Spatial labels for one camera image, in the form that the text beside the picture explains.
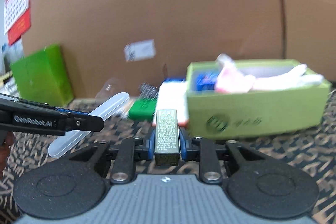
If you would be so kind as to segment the white orange carton box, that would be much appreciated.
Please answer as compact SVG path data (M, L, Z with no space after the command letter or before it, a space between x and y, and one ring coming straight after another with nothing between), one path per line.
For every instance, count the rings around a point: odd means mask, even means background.
M179 127L187 128L189 112L187 107L187 82L186 81L165 81L158 91L157 104L154 112L152 126L156 124L157 110L173 109L177 111Z

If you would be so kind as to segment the white shipping label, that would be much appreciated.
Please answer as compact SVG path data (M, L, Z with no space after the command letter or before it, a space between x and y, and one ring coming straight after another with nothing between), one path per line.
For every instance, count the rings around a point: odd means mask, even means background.
M124 48L126 62L153 59L156 55L153 39L130 43Z

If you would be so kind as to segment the blue gum container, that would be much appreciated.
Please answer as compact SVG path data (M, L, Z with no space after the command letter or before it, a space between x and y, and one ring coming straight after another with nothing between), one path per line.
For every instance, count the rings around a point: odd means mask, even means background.
M199 73L195 80L196 91L214 90L218 75L218 72Z

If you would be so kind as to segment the blue plastic packet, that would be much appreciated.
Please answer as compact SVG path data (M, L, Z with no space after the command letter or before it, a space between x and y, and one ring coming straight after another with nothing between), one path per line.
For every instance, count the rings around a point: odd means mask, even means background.
M184 78L180 78L180 77L168 77L164 80L164 82L183 82L185 81Z

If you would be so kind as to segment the light green open box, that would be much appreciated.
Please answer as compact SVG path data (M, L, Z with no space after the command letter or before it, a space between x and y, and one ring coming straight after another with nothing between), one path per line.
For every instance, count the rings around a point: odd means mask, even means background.
M198 75L220 69L216 61L191 63L187 68L190 135L215 140L251 138L320 124L331 89L328 80L274 91L223 94L197 90Z

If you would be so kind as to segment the translucent white tube case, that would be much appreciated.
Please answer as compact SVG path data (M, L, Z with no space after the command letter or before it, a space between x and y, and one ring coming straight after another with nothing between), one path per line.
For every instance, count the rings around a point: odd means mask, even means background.
M60 158L70 151L77 143L83 140L91 132L100 132L104 128L104 122L120 110L130 99L126 92L120 92L112 96L92 112L84 115L77 121L78 125L64 136L55 139L48 148L50 157Z

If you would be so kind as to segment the small olive metal tin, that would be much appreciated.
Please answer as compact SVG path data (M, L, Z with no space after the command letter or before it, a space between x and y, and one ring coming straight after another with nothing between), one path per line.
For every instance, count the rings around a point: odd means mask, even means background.
M173 109L157 110L154 143L156 165L177 166L180 154L177 111Z

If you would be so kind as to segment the tall green gift box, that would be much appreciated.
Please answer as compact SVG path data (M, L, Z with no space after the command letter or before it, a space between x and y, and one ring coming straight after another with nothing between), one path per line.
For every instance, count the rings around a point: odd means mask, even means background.
M61 48L45 47L11 64L20 96L25 100L66 106L74 98Z

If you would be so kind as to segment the white pink glove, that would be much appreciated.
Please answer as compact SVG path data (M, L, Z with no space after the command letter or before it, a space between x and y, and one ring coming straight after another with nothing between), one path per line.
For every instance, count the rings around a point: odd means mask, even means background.
M300 64L288 72L275 74L275 67L257 67L256 74L245 74L235 61L226 54L217 57L221 71L217 77L214 90L218 93L248 93L250 91L278 91L320 85L324 77L319 74L307 74L307 65Z

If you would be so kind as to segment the small dark green box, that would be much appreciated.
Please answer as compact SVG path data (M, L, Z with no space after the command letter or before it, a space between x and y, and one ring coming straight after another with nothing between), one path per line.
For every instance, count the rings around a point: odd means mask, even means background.
M135 121L152 121L157 99L137 99L129 109L128 117Z

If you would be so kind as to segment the patterned black tan cloth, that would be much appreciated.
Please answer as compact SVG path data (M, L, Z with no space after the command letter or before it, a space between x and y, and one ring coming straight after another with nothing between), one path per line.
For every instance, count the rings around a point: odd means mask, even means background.
M145 135L149 122L127 119L123 114L109 118L103 131L90 134L75 149L84 148L99 140L119 144L125 138ZM51 162L48 147L52 136L15 133L15 143L7 159L1 179L1 223L13 223L20 213L13 201L13 186L26 171ZM327 100L321 124L294 133L245 139L245 144L296 166L316 179L319 200L313 209L318 223L335 223L335 95Z

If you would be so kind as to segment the large brown cardboard box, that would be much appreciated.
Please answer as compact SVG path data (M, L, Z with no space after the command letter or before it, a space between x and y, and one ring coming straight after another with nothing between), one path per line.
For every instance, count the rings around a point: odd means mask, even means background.
M126 62L126 45L153 39L153 59ZM59 44L77 97L111 77L182 77L195 61L295 59L335 81L335 0L31 0L25 54Z

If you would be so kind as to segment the clear plastic cup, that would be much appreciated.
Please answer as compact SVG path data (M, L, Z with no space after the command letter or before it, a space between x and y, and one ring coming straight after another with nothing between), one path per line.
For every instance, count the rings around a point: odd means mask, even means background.
M105 101L114 95L123 92L125 90L124 84L121 80L111 77L97 93L95 98L99 101Z

